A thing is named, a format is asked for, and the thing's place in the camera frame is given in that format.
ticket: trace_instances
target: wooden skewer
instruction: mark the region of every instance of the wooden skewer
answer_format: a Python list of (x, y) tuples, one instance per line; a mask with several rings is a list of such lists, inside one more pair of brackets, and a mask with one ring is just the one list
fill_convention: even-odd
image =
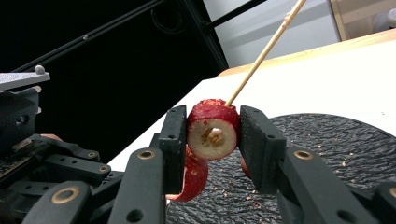
[[(303, 4), (305, 3), (305, 0), (299, 0), (296, 5), (291, 9), (291, 12), (289, 12), (285, 19), (283, 20), (282, 24), (279, 26), (273, 37), (270, 39), (268, 42), (267, 46), (262, 50), (262, 53), (259, 55), (259, 57), (256, 59), (254, 64), (250, 67), (247, 76), (244, 78), (242, 83), (239, 85), (239, 87), (236, 89), (236, 91), (233, 93), (233, 95), (230, 97), (230, 99), (225, 103), (226, 106), (230, 106), (233, 103), (233, 100), (235, 100), (236, 96), (241, 92), (241, 90), (245, 87), (245, 85), (248, 83), (248, 80), (253, 76), (254, 72), (257, 70), (259, 65), (262, 63), (262, 61), (265, 59), (271, 48), (274, 46), (276, 41), (282, 36), (283, 32), (288, 28), (290, 22), (294, 19), (294, 17), (297, 15), (297, 13), (300, 11), (300, 9), (303, 7)], [(203, 138), (207, 138), (209, 134), (212, 132), (213, 129), (207, 129), (205, 133), (203, 134)]]

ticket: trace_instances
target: white surface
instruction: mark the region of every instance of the white surface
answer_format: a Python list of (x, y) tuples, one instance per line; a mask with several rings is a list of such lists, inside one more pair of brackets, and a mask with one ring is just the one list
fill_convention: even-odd
[[(268, 118), (300, 113), (336, 115), (396, 136), (395, 74), (390, 65), (394, 57), (383, 53), (393, 49), (396, 40), (258, 70), (233, 105), (238, 112), (240, 105), (258, 108)], [(245, 75), (203, 80), (176, 105), (186, 105), (190, 113), (203, 99), (227, 101)], [(109, 163), (113, 170), (124, 171), (130, 154), (149, 146), (152, 135), (161, 131), (164, 117)]]
[[(248, 0), (205, 0), (212, 21)], [(230, 67), (254, 63), (297, 0), (267, 0), (216, 27)], [(329, 0), (306, 0), (266, 59), (339, 42)]]

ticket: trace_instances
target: black backdrop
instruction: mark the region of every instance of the black backdrop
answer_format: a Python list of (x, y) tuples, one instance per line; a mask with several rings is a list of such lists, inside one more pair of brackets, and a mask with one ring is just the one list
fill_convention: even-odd
[[(11, 72), (148, 1), (0, 1), (0, 72)], [(196, 1), (204, 16), (202, 1)], [(177, 23), (167, 1), (158, 21)], [(37, 133), (98, 150), (109, 162), (202, 79), (210, 65), (189, 26), (169, 35), (150, 11), (44, 64)]]

